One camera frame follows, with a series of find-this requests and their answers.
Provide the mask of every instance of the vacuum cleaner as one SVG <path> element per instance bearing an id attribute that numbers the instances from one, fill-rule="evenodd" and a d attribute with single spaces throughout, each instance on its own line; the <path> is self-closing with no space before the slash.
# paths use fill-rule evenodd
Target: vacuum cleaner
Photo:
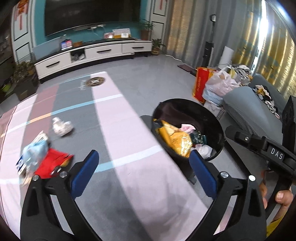
<path id="1" fill-rule="evenodd" d="M 210 21 L 213 23 L 210 41 L 205 42 L 205 51 L 203 55 L 203 61 L 201 67 L 207 68 L 212 60 L 213 50 L 214 50 L 214 31 L 215 31 L 215 24 L 216 24 L 216 14 L 212 14 L 210 16 Z"/>

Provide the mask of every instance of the curtain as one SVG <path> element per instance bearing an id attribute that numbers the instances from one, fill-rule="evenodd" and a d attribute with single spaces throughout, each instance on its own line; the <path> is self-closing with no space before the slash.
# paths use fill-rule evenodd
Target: curtain
<path id="1" fill-rule="evenodd" d="M 233 63 L 251 67 L 257 54 L 261 0 L 172 0 L 166 54 L 200 66 L 205 42 L 210 40 L 211 14 L 217 15 L 217 22 L 210 66 L 219 63 L 227 46 L 235 50 Z"/>
<path id="2" fill-rule="evenodd" d="M 266 7 L 268 32 L 255 72 L 263 75 L 288 99 L 290 95 L 296 95 L 296 48 L 276 12 L 269 4 Z"/>

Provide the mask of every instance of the orange bag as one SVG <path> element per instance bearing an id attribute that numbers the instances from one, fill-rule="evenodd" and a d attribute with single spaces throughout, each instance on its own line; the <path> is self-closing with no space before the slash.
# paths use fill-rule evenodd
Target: orange bag
<path id="1" fill-rule="evenodd" d="M 159 134 L 163 140 L 177 154 L 189 157 L 192 141 L 189 134 L 181 131 L 179 128 L 161 120 L 163 127 L 159 128 Z"/>
<path id="2" fill-rule="evenodd" d="M 212 69 L 199 67 L 196 73 L 196 81 L 194 88 L 192 90 L 192 96 L 202 104 L 205 103 L 205 99 L 202 97 L 203 90 L 205 88 L 205 83 L 214 74 Z"/>

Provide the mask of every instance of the metal screw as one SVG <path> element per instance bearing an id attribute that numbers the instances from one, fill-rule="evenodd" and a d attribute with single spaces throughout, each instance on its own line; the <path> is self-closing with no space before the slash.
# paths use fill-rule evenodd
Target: metal screw
<path id="1" fill-rule="evenodd" d="M 254 182 L 256 180 L 256 178 L 253 175 L 249 176 L 250 181 Z"/>
<path id="2" fill-rule="evenodd" d="M 33 181 L 37 181 L 38 179 L 39 179 L 39 176 L 38 175 L 35 175 L 35 176 L 32 177 L 32 180 Z"/>
<path id="3" fill-rule="evenodd" d="M 229 174 L 227 172 L 221 172 L 220 176 L 223 177 L 223 178 L 228 178 Z"/>
<path id="4" fill-rule="evenodd" d="M 64 178 L 64 177 L 67 176 L 67 172 L 61 172 L 61 173 L 59 174 L 59 176 L 60 176 L 61 178 Z"/>

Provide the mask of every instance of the tv screen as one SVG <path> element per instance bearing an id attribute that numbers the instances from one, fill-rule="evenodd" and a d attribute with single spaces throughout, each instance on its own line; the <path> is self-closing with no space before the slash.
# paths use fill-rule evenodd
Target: tv screen
<path id="1" fill-rule="evenodd" d="M 45 35 L 84 25 L 138 22 L 141 0 L 46 0 Z"/>

